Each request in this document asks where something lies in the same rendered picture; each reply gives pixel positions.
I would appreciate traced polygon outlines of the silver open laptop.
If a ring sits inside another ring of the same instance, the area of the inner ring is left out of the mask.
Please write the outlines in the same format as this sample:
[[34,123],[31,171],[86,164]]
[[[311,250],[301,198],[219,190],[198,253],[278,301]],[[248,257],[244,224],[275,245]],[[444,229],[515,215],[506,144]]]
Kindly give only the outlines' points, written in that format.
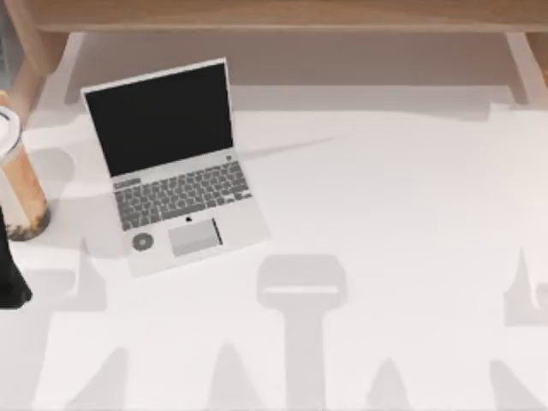
[[85,86],[81,95],[134,275],[269,237],[235,149],[225,58]]

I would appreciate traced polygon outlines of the brown drink cup white lid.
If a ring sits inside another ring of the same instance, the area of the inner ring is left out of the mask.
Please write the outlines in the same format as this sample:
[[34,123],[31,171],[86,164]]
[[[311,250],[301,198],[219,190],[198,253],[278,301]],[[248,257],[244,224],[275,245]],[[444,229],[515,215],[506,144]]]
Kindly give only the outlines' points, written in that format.
[[0,91],[0,209],[11,241],[42,234],[51,210],[22,140],[22,122]]

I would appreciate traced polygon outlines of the wooden shelf frame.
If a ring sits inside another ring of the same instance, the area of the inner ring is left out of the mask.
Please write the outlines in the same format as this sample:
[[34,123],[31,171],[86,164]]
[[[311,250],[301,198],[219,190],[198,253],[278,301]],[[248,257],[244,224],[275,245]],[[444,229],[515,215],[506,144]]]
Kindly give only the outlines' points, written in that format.
[[548,88],[548,0],[0,0],[21,66],[0,103],[27,120],[75,32],[365,30],[525,33]]

